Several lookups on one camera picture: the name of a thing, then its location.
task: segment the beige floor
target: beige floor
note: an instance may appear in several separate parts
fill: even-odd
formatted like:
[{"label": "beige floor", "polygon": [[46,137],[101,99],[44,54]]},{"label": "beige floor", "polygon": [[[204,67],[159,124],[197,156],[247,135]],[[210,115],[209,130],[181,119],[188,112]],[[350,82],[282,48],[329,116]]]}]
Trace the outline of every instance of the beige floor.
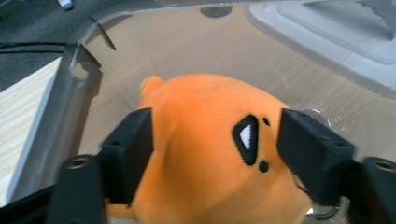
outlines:
[{"label": "beige floor", "polygon": [[[251,25],[245,6],[234,7],[221,19],[204,17],[198,8],[183,8],[139,12],[113,27],[110,23],[104,22],[104,27],[117,51],[104,47],[100,37],[84,42],[103,65],[104,80],[92,101],[81,153],[96,154],[106,136],[135,109],[144,77],[216,73],[244,80],[293,108],[322,117],[359,147],[358,160],[377,156],[396,161],[396,101],[264,34]],[[0,205],[40,94],[57,63],[0,94]]]}]

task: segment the plush toy eye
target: plush toy eye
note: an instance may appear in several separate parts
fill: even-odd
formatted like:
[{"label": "plush toy eye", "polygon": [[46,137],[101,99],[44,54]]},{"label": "plush toy eye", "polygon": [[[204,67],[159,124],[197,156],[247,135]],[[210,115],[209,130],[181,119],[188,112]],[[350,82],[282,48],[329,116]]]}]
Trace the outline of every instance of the plush toy eye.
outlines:
[{"label": "plush toy eye", "polygon": [[257,159],[259,144],[259,121],[252,115],[246,116],[233,127],[233,140],[247,165]]},{"label": "plush toy eye", "polygon": [[269,121],[267,118],[263,118],[262,121],[264,121],[264,123],[265,123],[267,126],[270,126],[270,121]]}]

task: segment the orange plush toy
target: orange plush toy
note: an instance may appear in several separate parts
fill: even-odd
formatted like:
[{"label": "orange plush toy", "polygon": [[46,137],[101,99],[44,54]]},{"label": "orange plush toy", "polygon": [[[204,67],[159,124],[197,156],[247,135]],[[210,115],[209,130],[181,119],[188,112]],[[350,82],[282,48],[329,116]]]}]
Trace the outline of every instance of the orange plush toy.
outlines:
[{"label": "orange plush toy", "polygon": [[301,223],[310,200],[279,157],[280,110],[242,81],[195,74],[148,77],[139,108],[152,108],[154,151],[130,207],[139,223]]}]

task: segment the black dot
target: black dot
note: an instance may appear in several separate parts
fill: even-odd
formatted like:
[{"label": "black dot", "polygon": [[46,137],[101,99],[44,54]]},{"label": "black dot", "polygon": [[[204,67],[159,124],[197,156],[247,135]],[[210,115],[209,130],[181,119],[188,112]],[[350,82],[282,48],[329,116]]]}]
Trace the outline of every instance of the black dot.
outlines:
[{"label": "black dot", "polygon": [[270,121],[269,121],[267,118],[263,118],[262,121],[264,121],[264,123],[265,123],[267,126],[270,126]]},{"label": "black dot", "polygon": [[117,147],[117,146],[120,145],[120,142],[119,142],[119,141],[112,141],[112,142],[110,143],[110,145],[113,146],[113,147]]},{"label": "black dot", "polygon": [[262,173],[266,173],[267,171],[268,171],[268,168],[269,168],[269,164],[268,164],[268,162],[266,162],[266,161],[261,161],[260,162],[260,165],[259,165],[259,170],[262,172]]}]

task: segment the plush toy ear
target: plush toy ear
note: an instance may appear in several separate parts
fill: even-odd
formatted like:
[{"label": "plush toy ear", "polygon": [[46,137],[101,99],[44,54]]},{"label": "plush toy ear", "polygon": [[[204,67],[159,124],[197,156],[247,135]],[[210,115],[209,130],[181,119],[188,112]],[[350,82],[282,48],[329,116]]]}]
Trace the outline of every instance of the plush toy ear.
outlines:
[{"label": "plush toy ear", "polygon": [[150,90],[155,89],[159,85],[163,84],[163,79],[157,76],[146,77],[142,84],[140,84],[140,97],[144,96]]}]

